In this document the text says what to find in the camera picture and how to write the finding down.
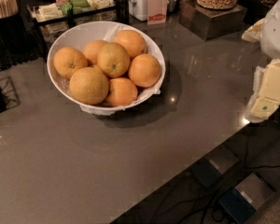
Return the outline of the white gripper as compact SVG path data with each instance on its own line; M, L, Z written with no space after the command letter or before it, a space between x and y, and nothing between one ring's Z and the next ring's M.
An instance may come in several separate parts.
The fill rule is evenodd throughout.
M245 118L252 123L268 119L280 106L280 0L264 19L242 34L247 42L260 42L261 50L273 60L254 73L253 94L247 104Z

